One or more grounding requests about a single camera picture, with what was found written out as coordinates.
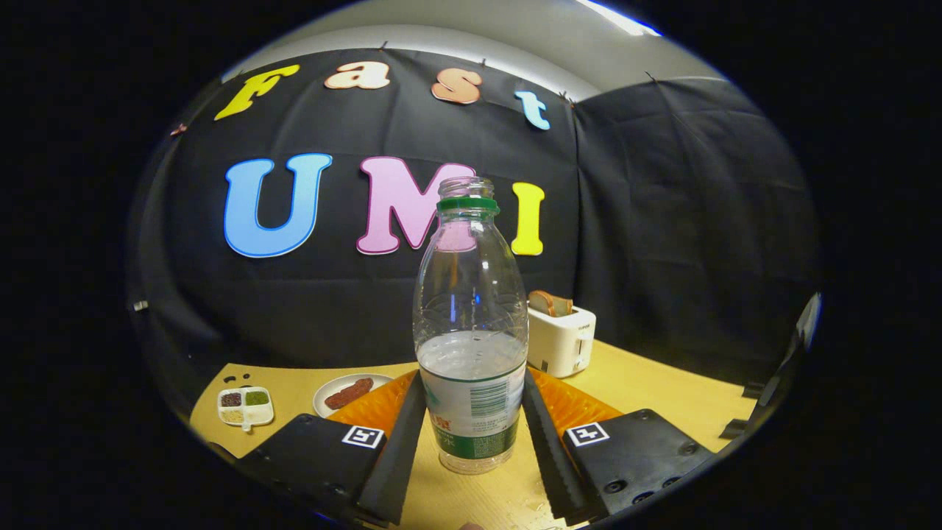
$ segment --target pink letter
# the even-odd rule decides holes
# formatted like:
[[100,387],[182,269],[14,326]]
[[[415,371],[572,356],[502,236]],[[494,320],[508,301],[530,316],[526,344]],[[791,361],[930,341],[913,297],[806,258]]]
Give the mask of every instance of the pink letter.
[[369,175],[369,206],[366,233],[356,241],[363,254],[389,254],[399,248],[393,235],[393,213],[399,221],[409,246],[422,246],[435,219],[438,185],[453,176],[474,176],[474,170],[461,164],[443,164],[435,177],[421,191],[406,163],[395,157],[365,158],[360,169]]

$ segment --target clear plastic bottle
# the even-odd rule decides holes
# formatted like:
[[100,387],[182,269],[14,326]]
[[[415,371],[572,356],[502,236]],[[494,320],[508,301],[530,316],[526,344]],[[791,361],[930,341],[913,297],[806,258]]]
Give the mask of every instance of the clear plastic bottle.
[[485,178],[439,187],[438,230],[415,285],[413,338],[439,460],[463,474],[511,457],[527,365],[523,280]]

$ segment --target white toaster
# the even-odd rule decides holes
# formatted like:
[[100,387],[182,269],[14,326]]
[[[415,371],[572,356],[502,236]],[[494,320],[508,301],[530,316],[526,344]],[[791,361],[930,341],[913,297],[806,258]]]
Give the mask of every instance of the white toaster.
[[551,317],[532,308],[529,313],[527,361],[553,377],[582,372],[592,357],[595,315],[581,307],[563,317]]

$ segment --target blue letter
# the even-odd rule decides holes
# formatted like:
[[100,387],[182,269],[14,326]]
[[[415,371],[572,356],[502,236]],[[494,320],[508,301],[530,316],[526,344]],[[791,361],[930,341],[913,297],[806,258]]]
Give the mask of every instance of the blue letter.
[[513,95],[519,97],[524,102],[524,115],[534,127],[542,130],[549,129],[549,122],[540,115],[541,110],[546,110],[546,105],[536,98],[536,94],[531,91],[516,91]]
[[226,172],[224,232],[233,250],[247,257],[274,257],[287,254],[304,243],[317,220],[317,189],[320,174],[333,159],[330,155],[297,155],[287,167],[295,174],[291,194],[291,216],[278,228],[258,223],[258,197],[262,179],[275,167],[267,158],[239,162]]

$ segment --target wooden table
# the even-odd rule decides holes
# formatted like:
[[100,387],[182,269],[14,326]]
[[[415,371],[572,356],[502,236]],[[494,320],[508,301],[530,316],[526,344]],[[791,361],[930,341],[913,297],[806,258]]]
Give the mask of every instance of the wooden table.
[[[279,369],[229,364],[197,401],[190,426],[205,440],[216,442],[242,457],[301,413],[314,414],[312,399],[321,385],[351,373],[380,373],[396,377],[418,368],[403,363],[387,366],[327,370]],[[235,381],[224,379],[234,376]],[[755,399],[742,397],[743,388],[684,372],[596,340],[592,362],[582,373],[564,381],[622,412],[651,408],[679,429],[717,452],[728,443],[719,436],[733,419],[749,418]],[[219,420],[216,396],[222,389],[242,385],[265,387],[271,394],[275,419],[256,425],[248,434]],[[511,459],[482,475],[449,472],[438,462],[428,415],[419,435],[412,476],[399,528],[458,530],[475,522],[486,530],[562,530],[554,520],[533,452],[526,415],[521,411]]]

